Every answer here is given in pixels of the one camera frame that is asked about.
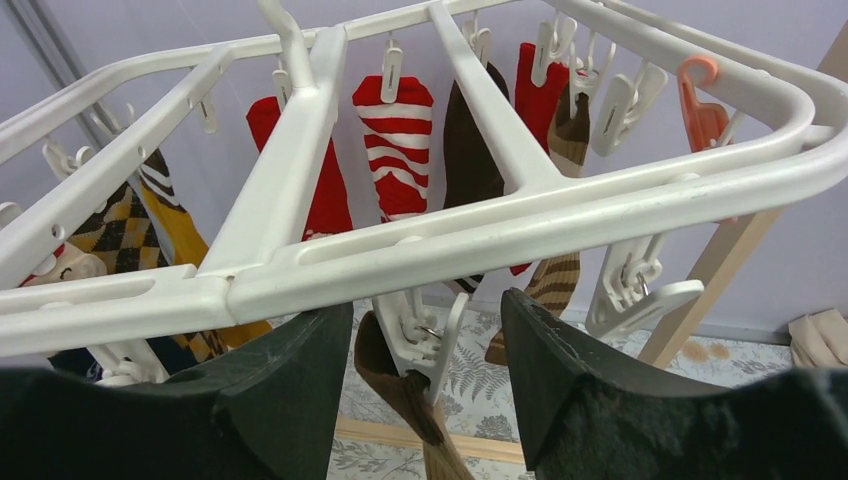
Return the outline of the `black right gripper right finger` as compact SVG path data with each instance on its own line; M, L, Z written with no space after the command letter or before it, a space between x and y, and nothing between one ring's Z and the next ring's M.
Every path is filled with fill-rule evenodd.
M526 467L539 479L843 479L847 373L735 388L643 363L517 289L501 319Z

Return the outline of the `tan plain sock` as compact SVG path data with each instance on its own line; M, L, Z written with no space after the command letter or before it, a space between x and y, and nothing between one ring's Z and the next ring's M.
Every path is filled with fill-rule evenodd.
M421 440L428 479L473 479L448 434L442 407L433 406L425 399L430 380L417 371L398 372L372 310L365 313L357 330L354 366L369 387Z

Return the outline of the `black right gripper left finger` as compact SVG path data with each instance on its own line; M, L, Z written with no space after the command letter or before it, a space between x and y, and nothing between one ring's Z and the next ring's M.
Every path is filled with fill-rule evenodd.
M5 479L322 479L352 333L349 303L303 312L166 382L103 387L1 373Z

